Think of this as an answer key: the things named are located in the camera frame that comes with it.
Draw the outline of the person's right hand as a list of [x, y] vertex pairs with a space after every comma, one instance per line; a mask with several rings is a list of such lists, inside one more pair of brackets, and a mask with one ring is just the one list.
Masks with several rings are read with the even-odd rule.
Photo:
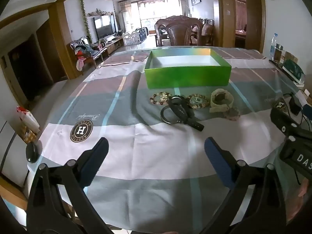
[[309, 179], [307, 179], [306, 177], [303, 179], [299, 191], [298, 191], [298, 197], [301, 200], [304, 200], [304, 196], [308, 191], [308, 187], [309, 187]]

